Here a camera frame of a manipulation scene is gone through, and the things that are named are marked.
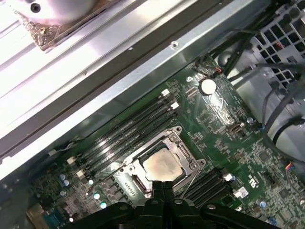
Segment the green circuit board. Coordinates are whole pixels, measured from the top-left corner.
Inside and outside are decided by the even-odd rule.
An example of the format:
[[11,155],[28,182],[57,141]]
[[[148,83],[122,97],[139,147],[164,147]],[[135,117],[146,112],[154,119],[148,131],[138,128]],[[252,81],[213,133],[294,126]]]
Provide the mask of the green circuit board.
[[[204,176],[214,167],[223,167],[235,176],[236,189],[243,187],[247,192],[243,198],[232,196],[229,202],[219,202],[280,228],[303,229],[304,187],[293,173],[289,174],[291,185],[287,182],[280,156],[263,145],[263,133],[257,129],[257,121],[237,91],[222,74],[213,79],[217,84],[215,93],[203,96],[198,90],[200,82],[212,75],[217,68],[209,58],[200,62],[199,67],[198,61],[188,65],[76,147],[63,153],[42,171],[33,180],[32,190],[45,210],[44,218],[49,227],[61,228],[69,223],[73,215],[75,219],[80,219],[100,210],[102,204],[108,206],[122,200],[136,204],[139,199],[144,198],[143,192],[127,175],[113,175],[110,181],[116,182],[116,188],[120,189],[115,194],[116,190],[109,190],[103,183],[96,184],[92,192],[91,184],[88,183],[91,179],[98,182],[115,171],[134,148],[130,148],[115,162],[90,177],[79,174],[81,169],[91,169],[90,161],[81,165],[67,161],[76,155],[93,154],[100,147],[97,139],[110,131],[116,133],[115,129],[119,124],[168,89],[179,104],[178,115],[167,122],[164,119],[159,129],[152,129],[145,137],[153,137],[165,128],[181,126],[180,137],[193,156],[197,160],[206,160],[206,165],[197,178]],[[231,126],[234,127],[235,124],[244,126],[233,133]],[[100,163],[93,159],[92,163],[101,167],[108,159]],[[92,195],[96,192],[99,193],[98,199]],[[266,203],[266,206],[260,207],[258,200]]]

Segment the small component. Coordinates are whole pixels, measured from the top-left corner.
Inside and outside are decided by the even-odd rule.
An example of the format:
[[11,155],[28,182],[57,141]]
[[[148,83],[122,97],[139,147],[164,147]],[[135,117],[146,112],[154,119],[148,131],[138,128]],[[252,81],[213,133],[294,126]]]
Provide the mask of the small component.
[[300,201],[300,206],[301,206],[303,209],[305,209],[305,199],[302,199],[302,200]]
[[61,191],[61,192],[60,192],[60,195],[61,195],[62,197],[64,197],[66,194],[67,194],[66,191]]
[[170,93],[168,89],[165,89],[164,91],[161,92],[163,96],[167,96]]
[[69,184],[70,184],[70,182],[69,182],[68,180],[64,180],[64,181],[63,181],[63,185],[64,185],[64,186],[67,187],[67,186],[69,186]]
[[215,93],[216,90],[217,90],[217,85],[214,80],[205,79],[205,80],[202,80],[201,83],[199,84],[199,91],[204,96],[211,95],[211,94]]
[[236,123],[229,126],[229,132],[231,132],[232,134],[236,134],[239,131],[241,131],[244,127],[245,127],[244,123]]
[[84,177],[81,179],[81,183],[86,185],[88,183],[88,180]]
[[76,206],[80,206],[81,205],[81,202],[78,200],[78,199],[75,199],[73,201],[73,204],[76,205]]
[[237,207],[235,210],[236,210],[236,211],[241,211],[241,210],[243,210],[243,209],[242,209],[241,206],[239,206],[239,207]]
[[231,203],[233,202],[233,199],[232,199],[232,197],[230,197],[230,196],[226,196],[226,197],[222,198],[221,201],[222,201],[225,205],[229,205],[229,204],[231,204]]
[[173,110],[175,110],[176,108],[178,108],[179,107],[179,104],[177,103],[177,102],[174,102],[172,105],[171,105],[171,108],[173,109]]
[[244,210],[244,212],[245,212],[245,214],[247,214],[247,215],[250,215],[250,214],[251,214],[251,210],[250,210],[249,208],[246,208],[246,209]]
[[269,220],[266,216],[260,216],[258,219],[261,220],[261,221],[269,223]]
[[258,155],[258,157],[259,157],[259,159],[261,159],[262,162],[265,162],[270,158],[269,154],[266,151],[263,151],[262,153],[260,153]]
[[269,217],[268,220],[271,225],[273,225],[273,226],[277,225],[277,221],[274,217]]
[[120,199],[121,196],[122,196],[122,191],[121,191],[121,190],[117,191],[113,196],[114,196],[116,199]]
[[271,187],[274,187],[276,185],[276,181],[273,179],[273,177],[268,171],[265,171],[263,173],[263,176],[267,180],[267,182],[271,185]]
[[53,204],[53,202],[54,200],[52,197],[45,197],[41,200],[41,205],[45,209],[45,208],[49,208]]
[[62,208],[62,209],[65,209],[65,208],[67,208],[67,207],[68,207],[67,202],[63,202],[63,203],[61,204],[61,208]]
[[126,196],[122,197],[119,202],[124,202],[124,203],[128,203],[128,198]]
[[76,161],[76,157],[72,156],[67,160],[68,165],[72,165]]
[[101,197],[100,192],[96,192],[93,194],[94,199],[99,199]]
[[244,157],[244,154],[241,152],[238,152],[238,153],[234,154],[234,157],[236,160],[239,160]]
[[253,207],[253,211],[254,211],[255,213],[258,213],[258,212],[261,211],[261,208],[260,208],[257,204],[255,204],[255,206]]
[[278,193],[281,198],[285,199],[287,196],[289,196],[289,191],[286,188],[283,188],[281,191]]
[[257,203],[257,205],[260,207],[260,208],[265,208],[266,207],[266,202],[265,201],[263,201],[262,199],[258,199],[257,201],[256,201],[256,203]]
[[78,177],[84,176],[84,171],[83,171],[83,170],[78,171],[78,172],[76,173],[76,176],[78,176]]
[[241,187],[240,189],[238,189],[237,191],[234,192],[234,196],[236,196],[237,198],[245,198],[247,195],[249,194],[249,192],[247,191],[247,189],[245,189],[245,187]]
[[107,207],[107,204],[105,202],[100,203],[101,209],[105,209]]
[[64,180],[66,179],[66,175],[60,174],[60,175],[59,175],[59,179],[60,179],[61,181],[64,181]]
[[228,174],[223,175],[223,178],[224,178],[226,181],[236,180],[236,177],[235,177],[233,174],[231,174],[231,173],[228,173]]
[[243,138],[243,137],[246,137],[247,135],[245,134],[245,132],[244,131],[238,131],[237,132],[237,134],[238,134],[238,136],[240,137],[240,138]]
[[107,187],[110,187],[114,184],[114,180],[112,178],[108,179],[108,180],[105,180],[103,182],[103,184],[105,184]]
[[249,125],[253,124],[253,122],[254,122],[254,119],[252,117],[247,117],[247,123]]
[[298,221],[294,221],[292,224],[289,225],[290,229],[296,229],[297,225],[298,225]]

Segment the cable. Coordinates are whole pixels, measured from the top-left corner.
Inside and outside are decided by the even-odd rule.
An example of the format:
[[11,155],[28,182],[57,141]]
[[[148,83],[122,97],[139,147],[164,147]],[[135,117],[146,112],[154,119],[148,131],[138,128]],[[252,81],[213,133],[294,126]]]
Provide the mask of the cable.
[[233,82],[239,78],[244,77],[251,71],[253,71],[256,68],[274,68],[274,69],[281,69],[281,70],[295,70],[295,71],[304,71],[305,65],[304,64],[298,64],[298,63],[255,63],[251,66],[246,67],[244,70],[239,72],[237,75],[232,76],[229,78],[230,82]]
[[295,162],[299,162],[302,163],[303,165],[305,165],[305,162],[302,160],[299,160],[293,156],[288,155],[287,153],[285,153],[284,151],[280,150],[279,148],[277,148],[275,146],[275,144],[272,142],[272,140],[269,138],[268,133],[271,129],[271,126],[273,125],[273,123],[276,121],[276,119],[278,118],[278,116],[282,113],[282,111],[285,109],[286,105],[289,104],[289,102],[299,93],[301,93],[304,89],[305,86],[305,77],[303,76],[300,80],[299,80],[299,84],[295,87],[295,90],[291,90],[288,92],[288,94],[281,100],[280,104],[275,108],[275,110],[272,112],[272,114],[270,115],[268,122],[265,126],[265,130],[264,130],[264,135],[263,135],[263,142],[265,143],[265,145],[272,149],[274,152],[286,157],[287,159],[291,160],[291,161],[295,161]]
[[267,104],[270,96],[276,92],[276,89],[272,89],[265,97],[264,102],[263,102],[263,108],[262,108],[262,125],[265,126],[265,120],[266,120],[266,109],[267,109]]
[[292,125],[302,125],[304,123],[305,123],[305,119],[299,116],[289,119],[289,121],[286,124],[284,124],[281,128],[278,129],[278,131],[273,137],[272,142],[276,145],[278,138],[280,137],[282,132],[284,132],[287,128],[291,127]]

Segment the capacitor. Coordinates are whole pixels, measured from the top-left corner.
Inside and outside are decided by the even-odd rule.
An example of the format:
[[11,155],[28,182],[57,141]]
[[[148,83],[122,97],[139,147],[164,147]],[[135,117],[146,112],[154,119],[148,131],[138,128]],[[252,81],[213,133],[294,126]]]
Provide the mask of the capacitor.
[[67,194],[66,191],[61,191],[61,192],[60,192],[60,195],[61,195],[62,197],[64,197],[66,194]]
[[257,205],[259,206],[259,207],[261,207],[261,208],[265,208],[266,207],[266,202],[265,201],[263,201],[262,199],[258,199],[257,201],[256,201],[256,203],[257,203]]
[[254,119],[252,117],[247,117],[247,123],[248,124],[253,124]]
[[206,79],[202,80],[199,85],[199,91],[205,95],[211,95],[217,90],[217,85],[214,80]]
[[60,175],[59,175],[59,179],[60,179],[61,181],[64,181],[64,180],[66,179],[66,175],[60,174]]
[[107,204],[105,202],[100,203],[101,209],[104,209],[107,207]]
[[300,206],[305,209],[305,199],[301,199]]
[[101,197],[100,193],[99,192],[96,192],[93,194],[93,198],[94,199],[99,199]]
[[70,182],[68,180],[63,181],[64,186],[69,186]]

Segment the black cable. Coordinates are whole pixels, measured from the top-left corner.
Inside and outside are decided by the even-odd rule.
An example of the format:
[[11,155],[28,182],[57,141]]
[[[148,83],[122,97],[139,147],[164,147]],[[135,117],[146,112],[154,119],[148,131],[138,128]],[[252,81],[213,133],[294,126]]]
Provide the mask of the black cable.
[[262,125],[265,126],[266,123],[266,109],[270,96],[276,91],[276,89],[272,89],[265,97],[262,108]]
[[[267,12],[263,12],[262,14],[259,15],[258,20],[254,22],[252,25],[253,28],[252,30],[260,30],[267,24],[269,24],[273,19],[276,17],[276,10],[278,9],[277,5],[271,5],[268,7],[266,10]],[[237,62],[239,61],[240,57],[242,56],[243,52],[247,48],[248,44],[250,43],[253,35],[252,34],[247,34],[244,36],[243,41],[241,41],[237,48],[235,49],[235,52],[232,54],[232,56],[229,58],[227,64],[225,65],[224,68],[224,75],[228,76],[232,69],[236,66]]]
[[274,69],[281,69],[281,70],[294,70],[294,71],[304,71],[305,70],[305,64],[299,64],[299,63],[256,63],[253,66],[246,67],[244,70],[239,72],[237,75],[232,76],[229,78],[230,82],[233,82],[239,78],[244,77],[248,73],[250,73],[252,70],[256,68],[274,68]]
[[265,145],[272,149],[274,152],[278,153],[279,155],[282,155],[284,157],[286,157],[287,159],[291,160],[291,161],[295,161],[295,162],[299,162],[302,163],[303,165],[305,165],[305,161],[299,160],[293,156],[288,155],[287,153],[285,153],[284,151],[280,150],[279,148],[277,148],[275,146],[275,144],[272,142],[272,140],[269,138],[268,133],[271,129],[271,126],[273,125],[273,123],[276,121],[276,119],[278,118],[278,116],[282,113],[282,111],[285,109],[285,107],[287,106],[287,104],[289,104],[289,102],[299,93],[301,93],[304,89],[305,86],[305,77],[303,76],[300,81],[299,84],[297,84],[297,86],[295,87],[294,90],[291,90],[288,92],[288,94],[281,100],[280,104],[275,108],[275,110],[272,112],[272,114],[270,115],[268,122],[265,126],[265,130],[264,130],[264,135],[263,135],[263,142],[265,143]]
[[277,132],[273,137],[272,142],[276,145],[278,138],[280,137],[282,132],[284,132],[287,128],[291,127],[292,125],[302,125],[304,123],[305,123],[305,119],[303,119],[300,116],[289,119],[289,121],[286,124],[282,125],[282,127],[277,130]]

